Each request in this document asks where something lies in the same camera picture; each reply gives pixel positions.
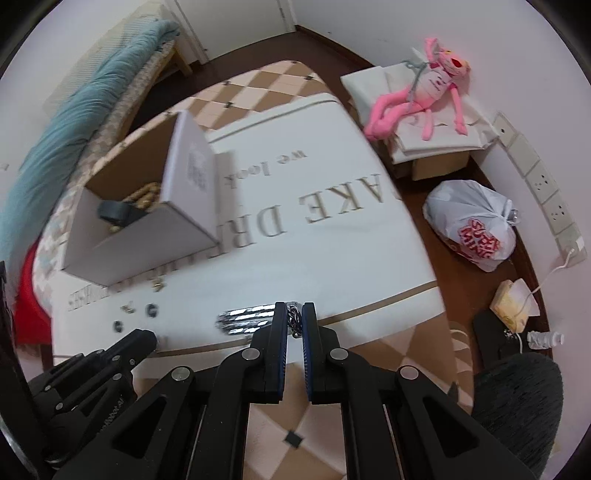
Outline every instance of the red logo on bag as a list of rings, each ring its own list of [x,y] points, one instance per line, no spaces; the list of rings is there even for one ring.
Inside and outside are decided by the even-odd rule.
[[[499,239],[487,232],[484,224],[475,218],[470,218],[467,225],[460,228],[457,234],[462,244],[480,258],[492,258],[501,247]]]

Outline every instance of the folded blanket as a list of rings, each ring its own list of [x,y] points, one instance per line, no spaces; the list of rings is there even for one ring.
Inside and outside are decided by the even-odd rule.
[[[425,60],[415,49],[413,56],[414,62]],[[365,125],[376,100],[385,93],[406,88],[413,82],[414,76],[413,70],[404,63],[398,63],[389,67],[378,66],[350,73],[341,77],[341,81],[351,94],[362,125]],[[422,138],[426,121],[424,112],[401,118],[395,132],[387,141],[394,163],[487,148],[497,137],[497,133],[473,99],[463,93],[461,100],[467,135],[459,135],[456,132],[454,107],[449,94],[446,94],[431,107],[434,121],[431,140],[425,141]]]
[[[27,154],[0,218],[0,259],[7,268],[9,305],[27,250],[43,230],[87,142],[146,61],[176,35],[176,22],[150,24],[70,97]]]

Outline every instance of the white plastic bag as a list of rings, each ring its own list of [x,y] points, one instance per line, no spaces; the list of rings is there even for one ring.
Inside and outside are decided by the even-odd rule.
[[[427,197],[423,215],[454,252],[492,272],[515,248],[513,202],[474,180],[448,180]]]

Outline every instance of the white door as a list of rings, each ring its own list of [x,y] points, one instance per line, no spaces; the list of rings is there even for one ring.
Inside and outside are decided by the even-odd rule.
[[[175,3],[210,60],[289,31],[278,0],[176,0]]]

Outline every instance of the door frame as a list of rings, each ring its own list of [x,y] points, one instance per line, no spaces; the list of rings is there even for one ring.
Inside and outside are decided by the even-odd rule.
[[[295,32],[296,31],[296,24],[293,17],[293,11],[291,8],[290,0],[275,0],[277,2],[277,8],[283,17],[283,23],[285,25],[285,33]],[[207,63],[210,61],[209,56],[205,52],[203,48],[203,44],[199,40],[199,36],[189,23],[189,19],[187,15],[181,8],[178,0],[165,0],[166,7],[170,10],[171,15],[174,19],[179,23],[181,26],[182,34],[187,39],[187,43],[189,43],[193,53],[197,57],[197,61],[200,64]]]

